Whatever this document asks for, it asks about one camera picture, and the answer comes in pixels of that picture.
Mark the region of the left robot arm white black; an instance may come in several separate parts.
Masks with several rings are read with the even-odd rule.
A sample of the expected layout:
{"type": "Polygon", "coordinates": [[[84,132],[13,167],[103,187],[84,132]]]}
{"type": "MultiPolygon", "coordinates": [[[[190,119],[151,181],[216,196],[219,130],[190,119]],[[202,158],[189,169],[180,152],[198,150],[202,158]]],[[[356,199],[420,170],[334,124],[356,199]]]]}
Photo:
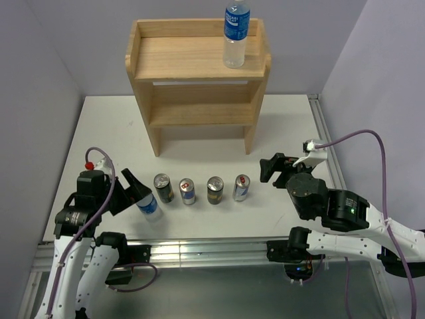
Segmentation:
{"type": "Polygon", "coordinates": [[[53,262],[37,318],[91,318],[109,273],[130,264],[123,233],[94,235],[103,213],[117,215],[152,193],[129,169],[122,175],[128,188],[99,169],[78,176],[54,220],[53,262]]]}

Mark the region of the Pocari Sweat bottle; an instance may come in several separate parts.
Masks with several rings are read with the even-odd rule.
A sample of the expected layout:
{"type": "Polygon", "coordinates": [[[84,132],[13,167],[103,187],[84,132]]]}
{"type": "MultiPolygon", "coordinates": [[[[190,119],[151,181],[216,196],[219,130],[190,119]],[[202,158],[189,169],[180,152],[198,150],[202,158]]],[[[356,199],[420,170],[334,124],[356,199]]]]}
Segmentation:
{"type": "Polygon", "coordinates": [[[139,200],[136,205],[150,223],[158,222],[163,216],[163,211],[152,193],[139,200]]]}
{"type": "Polygon", "coordinates": [[[244,64],[249,24],[248,2],[231,1],[224,16],[223,63],[226,67],[240,68],[244,64]]]}

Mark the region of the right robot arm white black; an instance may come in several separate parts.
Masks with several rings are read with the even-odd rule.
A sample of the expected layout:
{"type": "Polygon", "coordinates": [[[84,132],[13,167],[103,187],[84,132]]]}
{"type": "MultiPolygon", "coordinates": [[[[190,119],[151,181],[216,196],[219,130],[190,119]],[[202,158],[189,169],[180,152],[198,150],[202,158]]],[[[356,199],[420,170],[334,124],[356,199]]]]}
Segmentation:
{"type": "Polygon", "coordinates": [[[321,257],[351,257],[381,263],[402,278],[424,276],[424,231],[385,217],[366,199],[343,189],[330,189],[297,158],[276,153],[260,160],[260,181],[285,189],[300,219],[319,219],[330,234],[293,227],[284,240],[267,241],[270,262],[293,263],[321,257]]]}

